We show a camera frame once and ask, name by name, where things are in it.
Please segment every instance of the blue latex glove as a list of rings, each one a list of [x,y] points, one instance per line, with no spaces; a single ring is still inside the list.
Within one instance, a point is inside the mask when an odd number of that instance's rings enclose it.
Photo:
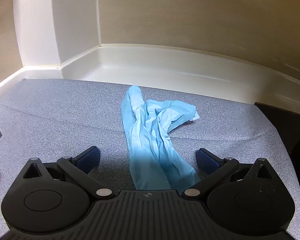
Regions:
[[[185,189],[199,182],[194,168],[173,148],[168,132],[199,118],[195,106],[181,101],[142,99],[138,86],[128,89],[121,114],[136,189]]]

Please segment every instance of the black object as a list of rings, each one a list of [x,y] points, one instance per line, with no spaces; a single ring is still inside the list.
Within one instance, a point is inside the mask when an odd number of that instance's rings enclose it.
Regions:
[[[31,158],[2,201],[11,229],[2,240],[292,239],[285,230],[294,203],[266,159],[240,164],[200,149],[197,160],[207,155],[218,165],[181,196],[175,190],[115,196],[75,166],[98,163],[99,154],[92,147],[56,163]]]
[[[207,175],[215,172],[225,163],[223,159],[220,159],[219,157],[203,148],[196,152],[195,157],[198,167],[204,170]]]
[[[255,105],[276,127],[292,161],[300,185],[300,114],[261,103]]]

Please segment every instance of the ribbed black plate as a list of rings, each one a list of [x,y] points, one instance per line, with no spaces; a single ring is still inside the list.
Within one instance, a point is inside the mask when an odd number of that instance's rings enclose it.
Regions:
[[[96,202],[83,220],[65,231],[50,235],[29,235],[13,229],[2,239],[285,240],[292,238],[286,232],[259,237],[241,236],[230,232],[216,224],[199,201],[184,200],[175,190],[122,190],[114,199]]]

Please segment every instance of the white molded ledge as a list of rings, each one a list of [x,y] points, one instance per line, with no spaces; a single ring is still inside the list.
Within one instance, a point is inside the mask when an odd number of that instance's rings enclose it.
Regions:
[[[66,78],[176,90],[300,113],[300,81],[250,62],[191,49],[103,44],[60,66],[24,67],[0,83],[0,96],[23,78]]]

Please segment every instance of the white wall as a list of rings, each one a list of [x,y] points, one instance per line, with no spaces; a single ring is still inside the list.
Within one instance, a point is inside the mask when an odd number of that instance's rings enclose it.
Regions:
[[[96,0],[52,0],[60,61],[98,45]]]
[[[99,44],[96,0],[13,0],[23,66],[60,65]]]
[[[59,65],[52,0],[13,0],[13,12],[23,66]]]

